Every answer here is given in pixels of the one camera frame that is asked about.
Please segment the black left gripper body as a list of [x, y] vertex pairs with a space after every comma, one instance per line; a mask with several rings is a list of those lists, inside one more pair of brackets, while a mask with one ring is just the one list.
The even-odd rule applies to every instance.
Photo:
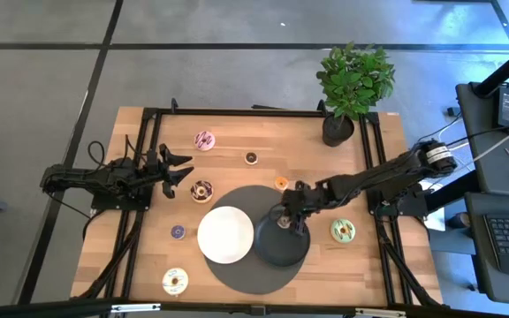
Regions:
[[156, 183], [165, 183], [167, 178], [167, 165], [158, 153], [150, 149], [146, 153], [146, 163], [142, 167], [141, 187], [152, 186]]

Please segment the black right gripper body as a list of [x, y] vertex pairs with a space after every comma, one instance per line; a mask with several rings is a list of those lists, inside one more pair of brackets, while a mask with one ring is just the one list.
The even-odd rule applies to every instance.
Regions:
[[293, 190], [283, 192], [280, 205], [284, 215], [289, 217], [309, 217], [326, 207], [326, 189], [317, 183], [314, 187], [297, 181]]

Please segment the large chocolate donut pink drizzle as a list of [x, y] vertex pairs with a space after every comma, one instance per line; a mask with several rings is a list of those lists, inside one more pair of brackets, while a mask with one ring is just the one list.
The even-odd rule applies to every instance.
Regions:
[[210, 201], [213, 196], [213, 186], [208, 181], [199, 180], [192, 185], [190, 193], [194, 201], [206, 203]]

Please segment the large mint donut dark drizzle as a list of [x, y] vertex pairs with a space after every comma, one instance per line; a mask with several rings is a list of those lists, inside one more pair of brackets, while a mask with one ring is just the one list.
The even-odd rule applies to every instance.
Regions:
[[330, 234], [338, 243], [346, 244], [354, 239], [356, 228], [347, 219], [336, 219], [330, 226]]

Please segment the large pink donut dark drizzle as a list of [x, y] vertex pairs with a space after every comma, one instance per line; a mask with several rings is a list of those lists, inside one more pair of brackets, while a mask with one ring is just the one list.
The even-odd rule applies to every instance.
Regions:
[[201, 131], [194, 136], [194, 145], [200, 151], [209, 151], [216, 144], [216, 138], [212, 132]]

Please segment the large white donut teal drizzle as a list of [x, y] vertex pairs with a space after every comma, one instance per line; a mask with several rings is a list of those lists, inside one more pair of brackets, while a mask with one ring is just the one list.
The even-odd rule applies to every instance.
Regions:
[[164, 291], [171, 296], [179, 296], [182, 294], [189, 284], [189, 277], [182, 268], [168, 269], [162, 281]]

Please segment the black round plate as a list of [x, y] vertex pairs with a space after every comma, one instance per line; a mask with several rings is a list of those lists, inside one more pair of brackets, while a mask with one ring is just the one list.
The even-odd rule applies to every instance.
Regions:
[[287, 268], [303, 261], [308, 254], [311, 235], [302, 222], [301, 231], [293, 223], [285, 229], [279, 226], [279, 218], [268, 213], [254, 229], [254, 249], [268, 264]]

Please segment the white round plate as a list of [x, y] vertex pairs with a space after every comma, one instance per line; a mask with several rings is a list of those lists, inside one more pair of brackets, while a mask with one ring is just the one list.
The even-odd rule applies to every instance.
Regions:
[[254, 226], [239, 208], [222, 206], [210, 210], [197, 231], [198, 246], [205, 257], [219, 264], [244, 258], [254, 241]]

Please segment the black plant pot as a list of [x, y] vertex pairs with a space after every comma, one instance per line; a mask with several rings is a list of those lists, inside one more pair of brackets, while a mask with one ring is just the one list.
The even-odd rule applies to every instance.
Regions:
[[353, 120], [340, 116], [335, 117], [333, 114], [328, 115], [322, 125], [323, 143], [329, 147], [337, 147], [353, 136], [354, 123]]

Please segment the grey round woven placemat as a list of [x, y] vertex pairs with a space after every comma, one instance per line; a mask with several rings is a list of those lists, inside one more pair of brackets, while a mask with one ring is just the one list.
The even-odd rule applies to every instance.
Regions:
[[[255, 226], [278, 204], [280, 198], [281, 192], [270, 187], [249, 185], [223, 195], [212, 208], [239, 208], [251, 219], [255, 235]], [[235, 291], [258, 295], [275, 292], [290, 283], [300, 271], [304, 260], [287, 268], [272, 266], [257, 255], [254, 241], [247, 255], [232, 264], [219, 264], [205, 258], [209, 269], [220, 282]]]

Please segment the green leafy plant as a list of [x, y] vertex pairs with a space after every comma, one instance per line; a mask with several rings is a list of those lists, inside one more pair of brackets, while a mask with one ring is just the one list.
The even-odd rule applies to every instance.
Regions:
[[388, 58], [382, 47], [374, 49], [369, 45], [357, 49], [353, 42], [330, 50], [321, 61], [323, 69], [316, 77], [326, 96], [324, 105], [332, 110], [334, 117], [357, 120], [391, 96], [395, 66]]

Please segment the black stand pole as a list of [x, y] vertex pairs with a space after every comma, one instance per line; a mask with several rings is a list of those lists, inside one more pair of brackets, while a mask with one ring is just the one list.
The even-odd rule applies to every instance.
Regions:
[[475, 170], [452, 181], [435, 192], [425, 196], [428, 212], [434, 212], [444, 206], [463, 199], [466, 193], [479, 193], [480, 186]]
[[480, 98], [491, 95], [503, 82], [509, 79], [509, 59], [494, 71], [487, 79], [473, 88]]

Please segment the dark grey desk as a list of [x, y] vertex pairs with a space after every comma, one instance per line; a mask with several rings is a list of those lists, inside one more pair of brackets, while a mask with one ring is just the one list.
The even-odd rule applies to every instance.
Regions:
[[494, 98], [477, 97], [468, 84], [455, 87], [459, 106], [467, 131], [473, 157], [482, 158], [475, 162], [480, 190], [483, 193], [509, 195], [509, 131], [494, 126], [494, 112], [497, 102]]
[[509, 303], [509, 275], [498, 269], [483, 218], [490, 214], [509, 214], [509, 196], [468, 193], [465, 202], [475, 244], [477, 283], [489, 299]]

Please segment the black aluminium table frame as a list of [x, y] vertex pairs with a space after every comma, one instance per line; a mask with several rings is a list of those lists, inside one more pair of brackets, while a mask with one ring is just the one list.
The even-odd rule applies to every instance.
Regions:
[[[221, 149], [220, 142], [222, 140], [230, 140], [232, 133], [244, 133], [245, 137], [242, 138], [259, 138], [265, 139], [263, 143], [266, 146], [284, 147], [277, 148], [275, 157], [292, 159], [289, 156], [307, 153], [307, 157], [303, 159], [310, 160], [304, 162], [304, 168], [300, 168], [299, 177], [311, 177], [313, 179], [320, 177], [324, 178], [325, 170], [313, 169], [311, 163], [317, 165], [318, 168], [324, 168], [326, 163], [331, 163], [331, 168], [343, 169], [349, 171], [354, 167], [361, 167], [366, 163], [367, 167], [371, 167], [374, 160], [384, 162], [386, 154], [384, 151], [383, 141], [391, 141], [396, 143], [391, 150], [396, 151], [403, 149], [405, 141], [403, 137], [402, 124], [399, 119], [399, 114], [396, 113], [371, 113], [371, 117], [376, 122], [367, 121], [359, 122], [360, 128], [354, 136], [361, 137], [362, 141], [349, 141], [347, 144], [340, 148], [329, 148], [324, 146], [321, 140], [321, 123], [324, 118], [325, 111], [318, 108], [318, 110], [296, 111], [296, 110], [232, 110], [232, 109], [182, 109], [176, 106], [168, 109], [161, 108], [136, 108], [136, 107], [122, 107], [118, 110], [114, 132], [111, 135], [110, 151], [122, 152], [121, 139], [122, 133], [129, 133], [135, 137], [137, 130], [141, 129], [143, 133], [149, 133], [150, 141], [152, 141], [152, 134], [159, 136], [159, 143], [167, 142], [170, 149], [190, 150], [193, 156], [201, 155], [201, 152], [196, 152], [188, 147], [189, 142], [184, 141], [182, 138], [190, 135], [184, 132], [184, 127], [191, 127], [192, 124], [203, 125], [211, 127], [208, 130], [218, 132], [217, 146], [214, 150]], [[375, 146], [378, 155], [373, 159], [371, 150], [371, 141], [368, 134], [374, 131]], [[335, 156], [332, 154], [321, 153], [322, 157], [317, 156], [318, 151], [325, 151], [327, 149], [335, 151], [335, 154], [349, 155], [348, 159], [339, 161], [333, 164]], [[216, 151], [214, 155], [221, 155], [223, 150]], [[210, 155], [209, 159], [201, 160], [194, 159], [195, 171], [203, 173], [203, 177], [211, 180], [217, 176], [217, 171], [205, 171], [207, 164], [214, 164], [213, 169], [221, 170], [224, 168], [210, 152], [203, 153]], [[313, 256], [310, 257], [308, 265], [304, 265], [301, 269], [301, 277], [297, 275], [290, 284], [285, 288], [286, 291], [276, 291], [268, 295], [247, 295], [241, 294], [237, 291], [228, 289], [223, 284], [215, 281], [213, 276], [207, 277], [208, 268], [205, 261], [202, 261], [200, 266], [199, 255], [191, 255], [190, 253], [199, 253], [199, 247], [191, 245], [188, 240], [190, 231], [186, 235], [184, 241], [172, 240], [168, 238], [168, 234], [152, 237], [154, 233], [151, 231], [142, 231], [140, 243], [142, 244], [141, 252], [150, 247], [148, 253], [144, 256], [135, 256], [135, 260], [148, 261], [150, 266], [143, 267], [144, 263], [137, 264], [131, 269], [135, 269], [137, 278], [143, 278], [145, 274], [153, 274], [154, 270], [160, 270], [161, 267], [152, 267], [153, 251], [151, 248], [162, 247], [165, 251], [158, 251], [154, 254], [156, 259], [164, 257], [166, 263], [163, 265], [168, 266], [169, 259], [172, 257], [185, 255], [186, 253], [194, 256], [192, 267], [187, 269], [189, 273], [200, 275], [203, 273], [206, 277], [201, 277], [198, 284], [194, 284], [186, 290], [183, 296], [179, 299], [168, 296], [161, 291], [153, 295], [153, 300], [145, 300], [144, 294], [141, 295], [142, 301], [131, 299], [131, 297], [120, 298], [74, 298], [64, 301], [55, 301], [47, 303], [34, 303], [34, 304], [21, 304], [21, 305], [7, 305], [0, 306], [0, 318], [81, 318], [92, 317], [99, 314], [133, 314], [143, 312], [222, 312], [228, 314], [250, 314], [252, 316], [263, 317], [266, 314], [335, 314], [347, 316], [393, 316], [395, 318], [509, 318], [509, 315], [501, 314], [488, 314], [477, 313], [472, 311], [456, 310], [449, 307], [421, 307], [418, 305], [408, 304], [391, 304], [385, 296], [385, 293], [393, 291], [399, 292], [398, 285], [390, 287], [386, 285], [387, 291], [381, 290], [380, 283], [384, 280], [396, 279], [392, 274], [390, 279], [384, 278], [384, 272], [390, 273], [390, 267], [382, 272], [379, 267], [382, 265], [380, 261], [379, 243], [377, 242], [376, 232], [368, 234], [360, 246], [362, 253], [358, 254], [338, 254], [323, 255], [317, 257], [316, 247], [311, 247], [310, 251]], [[342, 278], [345, 272], [340, 271], [333, 275], [324, 274], [324, 269], [329, 266], [331, 269], [334, 261], [341, 261], [341, 265], [349, 266], [353, 270], [353, 274], [359, 274], [358, 277], [352, 277], [352, 281], [342, 281], [341, 283], [333, 282], [333, 278]], [[133, 296], [143, 290], [145, 287], [143, 282], [134, 283], [132, 289]], [[316, 287], [317, 283], [337, 284], [341, 288], [341, 295], [335, 298], [333, 290], [325, 291], [320, 300], [313, 301], [306, 297], [303, 299], [302, 292], [309, 291]], [[404, 287], [400, 288], [402, 294], [409, 294], [404, 291]]]

